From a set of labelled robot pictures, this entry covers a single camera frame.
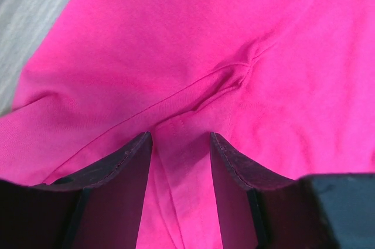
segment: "pink garment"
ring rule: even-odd
[[[290,178],[374,171],[374,41],[375,0],[71,0],[0,119],[0,177],[149,130],[138,248],[221,248],[209,132]]]

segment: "seam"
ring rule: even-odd
[[[166,223],[166,221],[165,221],[165,219],[164,219],[164,216],[163,216],[163,213],[162,213],[162,209],[161,209],[161,206],[160,206],[160,203],[159,203],[160,199],[159,199],[158,188],[157,188],[157,186],[156,186],[155,172],[153,172],[153,176],[154,176],[153,183],[154,183],[155,193],[156,193],[156,196],[157,196],[157,198],[158,198],[157,205],[158,205],[158,210],[159,210],[159,212],[160,212],[160,216],[161,216],[161,218],[162,218],[162,221],[163,221],[163,224],[164,224],[164,226],[165,226],[165,228],[166,228],[166,231],[168,232],[168,236],[169,236],[169,238],[172,240],[172,243],[173,243],[173,245],[175,246],[175,248],[178,249],[178,247],[177,247],[175,241],[174,241],[173,238],[172,238],[171,233],[170,233],[169,230],[168,230],[168,226],[167,226],[167,223]]]
[[[179,120],[180,120],[180,123],[181,123],[181,126],[182,126],[182,131],[185,134],[185,138],[187,138],[187,136],[186,136],[186,134],[187,134],[186,133],[186,127],[185,127],[185,125],[184,125],[181,117],[179,118]],[[189,152],[190,152],[190,155],[193,156],[193,150],[192,150],[191,143],[189,143]],[[183,166],[185,168],[185,174],[188,174],[188,165],[186,164],[186,158],[183,157],[182,159],[183,159]],[[187,188],[188,188],[188,193],[191,193],[190,186],[188,186]],[[189,209],[191,209],[192,208],[192,199],[191,199],[190,195],[188,196],[188,200],[189,200]],[[204,229],[204,227],[203,227],[203,220],[202,220],[202,216],[201,215],[199,215],[199,222],[200,222],[201,229]],[[204,238],[204,243],[206,245],[205,248],[208,248],[207,247],[207,240],[205,238]]]
[[[176,131],[175,131],[175,127],[173,126],[173,124],[171,124],[171,128],[172,128],[173,138],[176,138]],[[165,174],[166,182],[168,184],[169,195],[171,197],[171,202],[172,202],[172,206],[173,206],[173,213],[175,214],[175,218],[176,218],[176,221],[177,221],[177,226],[178,226],[178,231],[179,231],[179,234],[180,234],[181,242],[182,242],[183,248],[186,249],[185,241],[183,239],[182,232],[181,232],[180,221],[179,221],[178,215],[177,215],[175,200],[174,200],[173,194],[172,194],[171,184],[169,183],[168,175],[166,173],[166,170],[165,170],[165,167],[164,167],[164,163],[163,163],[162,158],[160,157],[160,153],[159,152],[158,152],[158,156],[159,156],[159,160],[160,160],[161,166],[163,168],[163,172]]]
[[[125,122],[129,121],[130,119],[132,119],[132,118],[134,118],[134,117],[136,117],[136,116],[138,116],[138,115],[140,115],[140,114],[142,114],[142,113],[144,113],[144,112],[146,112],[146,111],[148,111],[148,110],[151,109],[152,107],[155,107],[155,106],[161,104],[162,102],[168,100],[169,98],[172,98],[172,97],[174,97],[174,96],[180,94],[181,92],[185,91],[186,89],[188,89],[189,87],[195,85],[196,83],[200,82],[201,80],[205,79],[206,77],[209,77],[209,76],[211,76],[212,74],[215,74],[215,73],[217,73],[218,71],[223,70],[223,69],[225,69],[225,68],[227,68],[227,67],[231,67],[231,66],[245,66],[245,67],[250,67],[248,64],[244,64],[244,63],[234,63],[234,64],[228,64],[228,65],[226,65],[226,66],[220,67],[219,69],[216,69],[216,70],[214,70],[213,72],[210,72],[209,74],[207,74],[207,75],[201,77],[200,79],[194,81],[193,83],[189,84],[188,86],[184,87],[183,89],[181,89],[181,90],[179,90],[179,91],[173,93],[172,95],[170,95],[170,96],[164,98],[163,100],[158,101],[157,103],[150,105],[149,107],[143,109],[142,111],[137,112],[136,114],[132,115],[131,117],[129,117],[129,118],[125,119],[125,120],[120,121],[119,123],[113,125],[111,128],[105,130],[105,131],[102,132],[99,136],[95,137],[95,138],[92,139],[90,142],[88,142],[87,144],[85,144],[82,148],[80,148],[77,152],[75,152],[71,157],[69,157],[68,159],[66,159],[63,163],[61,163],[58,167],[56,167],[53,171],[51,171],[51,172],[48,174],[48,176],[46,176],[46,178],[45,178],[43,181],[47,180],[47,179],[48,179],[53,173],[55,173],[60,167],[62,167],[62,166],[63,166],[64,164],[66,164],[69,160],[71,160],[72,158],[74,158],[77,154],[79,154],[84,148],[86,148],[87,146],[89,146],[89,145],[90,145],[91,143],[93,143],[94,141],[98,140],[100,137],[102,137],[103,135],[105,135],[106,133],[108,133],[109,131],[111,131],[112,129],[114,129],[115,127],[121,125],[122,123],[125,123]]]

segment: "gray wooden surface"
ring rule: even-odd
[[[0,0],[0,115],[9,111],[23,65],[69,0]]]

